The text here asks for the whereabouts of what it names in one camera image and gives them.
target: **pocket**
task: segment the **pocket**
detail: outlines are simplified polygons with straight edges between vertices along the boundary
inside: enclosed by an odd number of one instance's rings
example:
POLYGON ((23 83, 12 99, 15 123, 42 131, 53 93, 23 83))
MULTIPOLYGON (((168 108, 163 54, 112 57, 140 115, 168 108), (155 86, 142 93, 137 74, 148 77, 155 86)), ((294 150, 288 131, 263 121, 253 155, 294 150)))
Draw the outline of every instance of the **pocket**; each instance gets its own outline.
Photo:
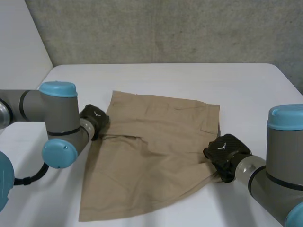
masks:
POLYGON ((217 134, 219 125, 218 105, 209 105, 198 102, 186 106, 174 106, 170 108, 172 119, 182 124, 187 124, 194 129, 217 134))

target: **black band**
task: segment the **black band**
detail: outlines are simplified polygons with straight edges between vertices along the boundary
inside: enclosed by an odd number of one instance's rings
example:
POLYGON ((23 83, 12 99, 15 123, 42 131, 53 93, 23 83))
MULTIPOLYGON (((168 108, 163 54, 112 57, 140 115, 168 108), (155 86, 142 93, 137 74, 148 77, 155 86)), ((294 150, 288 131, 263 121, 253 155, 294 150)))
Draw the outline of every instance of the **black band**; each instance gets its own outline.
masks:
POLYGON ((279 179, 275 178, 274 176, 270 175, 268 172, 266 172, 266 176, 268 177, 269 180, 271 180, 272 182, 274 182, 282 187, 290 188, 290 189, 297 190, 297 191, 303 191, 303 185, 289 183, 286 181, 279 180, 279 179))
POLYGON ((19 111, 21 113, 21 116, 24 118, 24 120, 26 120, 27 122, 29 122, 30 120, 25 116, 25 113, 24 113, 24 109, 23 109, 23 102, 24 102, 24 98, 25 96, 27 95, 27 93, 30 92, 30 90, 27 90, 25 91, 22 95, 21 95, 21 98, 20 98, 20 101, 19 101, 19 111))
POLYGON ((12 124, 14 121, 14 114, 13 111, 11 110, 10 106, 7 104, 7 102, 5 102, 3 99, 0 98, 0 101, 5 105, 5 107, 7 108, 7 110, 9 111, 9 116, 10 116, 10 121, 9 124, 12 124))
POLYGON ((252 196, 252 194, 251 194, 251 183, 252 183, 252 181, 254 180, 255 176, 256 176, 261 170, 265 169, 265 167, 266 167, 266 166, 261 166, 261 167, 259 167, 259 168, 256 169, 256 170, 252 173, 252 175, 250 176, 250 180, 248 181, 248 191, 249 191, 249 193, 250 193, 251 196, 252 196))
POLYGON ((74 130, 71 130, 71 131, 64 131, 64 132, 50 132, 50 131, 47 131, 47 134, 49 136, 67 136, 67 135, 71 135, 73 133, 79 132, 80 129, 81 129, 81 127, 77 128, 77 129, 74 129, 74 130))

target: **black cable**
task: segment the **black cable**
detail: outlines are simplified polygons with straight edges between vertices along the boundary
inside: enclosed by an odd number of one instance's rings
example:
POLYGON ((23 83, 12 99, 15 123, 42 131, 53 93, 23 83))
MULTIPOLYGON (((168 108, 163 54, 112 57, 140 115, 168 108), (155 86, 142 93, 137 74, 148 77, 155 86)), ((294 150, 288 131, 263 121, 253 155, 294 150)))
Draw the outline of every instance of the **black cable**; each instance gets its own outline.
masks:
POLYGON ((15 178, 14 185, 29 185, 34 181, 39 180, 41 177, 43 177, 47 170, 48 170, 48 165, 46 163, 43 164, 41 169, 32 177, 25 177, 23 179, 15 178))

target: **garment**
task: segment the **garment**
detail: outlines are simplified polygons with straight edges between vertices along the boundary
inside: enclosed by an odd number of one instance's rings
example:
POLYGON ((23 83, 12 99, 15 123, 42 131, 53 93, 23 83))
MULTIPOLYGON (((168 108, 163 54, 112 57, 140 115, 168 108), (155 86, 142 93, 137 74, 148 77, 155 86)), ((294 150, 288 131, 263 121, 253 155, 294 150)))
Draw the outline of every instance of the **garment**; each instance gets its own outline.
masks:
POLYGON ((89 151, 79 221, 151 212, 217 181, 203 150, 217 137, 219 109, 114 91, 110 126, 89 151))

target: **white wall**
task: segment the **white wall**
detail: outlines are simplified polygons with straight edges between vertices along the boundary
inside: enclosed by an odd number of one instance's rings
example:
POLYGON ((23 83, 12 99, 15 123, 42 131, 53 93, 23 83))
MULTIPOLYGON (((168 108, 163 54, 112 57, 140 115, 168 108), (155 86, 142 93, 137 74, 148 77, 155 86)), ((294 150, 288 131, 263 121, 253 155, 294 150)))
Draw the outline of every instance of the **white wall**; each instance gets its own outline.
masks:
POLYGON ((0 89, 35 89, 52 68, 24 0, 0 0, 0 89))

